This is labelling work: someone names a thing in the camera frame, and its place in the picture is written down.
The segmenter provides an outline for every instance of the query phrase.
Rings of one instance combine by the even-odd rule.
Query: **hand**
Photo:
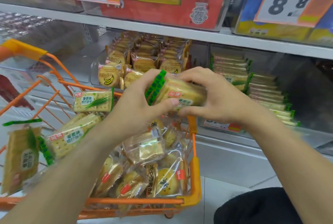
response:
[[[154,106],[147,104],[144,97],[145,90],[159,73],[160,70],[151,69],[140,79],[131,83],[105,119],[108,121],[107,123],[115,125],[117,134],[121,133],[121,141],[135,134],[143,133],[154,119],[172,111],[178,105],[176,98],[163,100]]]
[[[242,125],[249,117],[249,108],[259,106],[223,76],[210,69],[195,67],[180,73],[178,78],[201,84],[207,89],[205,106],[183,107],[178,112],[180,116],[194,115],[222,124]]]

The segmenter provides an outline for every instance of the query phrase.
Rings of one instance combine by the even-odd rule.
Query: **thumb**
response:
[[[179,100],[176,98],[169,98],[161,101],[160,103],[150,107],[150,115],[152,119],[155,119],[162,114],[172,111],[176,106],[178,106]]]
[[[206,114],[206,111],[203,106],[186,106],[186,107],[182,107],[178,111],[178,115],[181,117],[192,115],[192,116],[199,116],[199,117],[205,118],[205,114]]]

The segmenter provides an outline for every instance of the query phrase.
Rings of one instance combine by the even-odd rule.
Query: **store shelf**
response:
[[[82,24],[106,26],[109,28],[126,29],[165,36],[183,37],[217,44],[241,46],[252,49],[269,50],[315,58],[333,59],[333,48],[237,36],[232,34],[229,28],[222,28],[220,32],[210,32],[157,24],[140,23],[128,20],[111,19],[100,16],[90,16],[86,15],[84,12],[77,14],[3,3],[0,3],[0,11],[17,12],[58,20],[73,21]]]

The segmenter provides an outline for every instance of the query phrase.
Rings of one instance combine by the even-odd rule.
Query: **cart wheel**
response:
[[[167,219],[172,219],[172,218],[173,218],[173,213],[166,213],[166,214],[164,214],[164,216],[165,216]]]

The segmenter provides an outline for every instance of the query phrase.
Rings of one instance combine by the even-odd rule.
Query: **orange shopping basket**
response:
[[[77,87],[84,90],[101,90],[94,87],[88,87],[81,85],[77,79],[64,67],[64,65],[52,54],[48,53],[46,50],[42,50],[31,45],[22,43],[20,41],[10,39],[4,42],[0,46],[0,62],[14,56],[25,56],[27,58],[42,62],[51,68],[50,74],[56,76],[58,82],[62,84],[65,89],[68,91],[70,96],[73,96],[74,90],[73,87]],[[72,78],[73,82],[65,81],[59,72],[53,67],[52,64],[43,60],[45,56],[52,58],[59,66]],[[53,101],[67,116],[69,115],[64,111],[64,109],[54,100],[56,96],[58,96],[61,100],[64,101],[65,104],[71,108],[71,104],[62,96],[59,90],[57,90],[52,82],[43,75],[37,76],[37,81],[33,83],[29,88],[27,88],[23,93],[18,95],[14,100],[9,102],[4,109],[0,111],[0,116],[3,115],[8,109],[12,106],[15,106],[19,103],[21,99],[24,98],[31,90],[37,87],[40,84],[44,84],[52,88],[54,94],[48,101],[35,113],[32,119],[39,118],[39,114],[43,109],[46,109],[51,116],[56,117],[52,112],[50,112],[46,107],[47,105]],[[117,97],[120,97],[122,94],[118,92],[114,92]],[[199,159],[197,158],[197,152],[195,148],[195,134],[197,133],[197,124],[195,117],[189,117],[189,127],[186,130],[187,137],[190,137],[192,142],[192,148],[190,151],[193,151],[193,157],[190,161],[190,191],[187,196],[178,196],[176,198],[135,198],[135,199],[114,199],[114,198],[89,198],[86,202],[86,205],[91,205],[95,203],[99,204],[128,204],[128,205],[147,205],[147,204],[156,204],[156,205],[169,205],[172,206],[170,208],[154,208],[154,209],[132,209],[127,213],[127,216],[138,216],[138,215],[150,215],[150,214],[165,214],[167,218],[172,218],[174,213],[180,212],[183,208],[188,206],[193,206],[199,203],[201,200],[201,182],[200,182],[200,170],[199,170]],[[0,197],[0,210],[8,211],[12,209],[18,202],[23,200],[22,197]],[[92,218],[107,218],[107,217],[116,217],[117,209],[83,209],[81,214],[79,215],[79,219],[92,219]]]

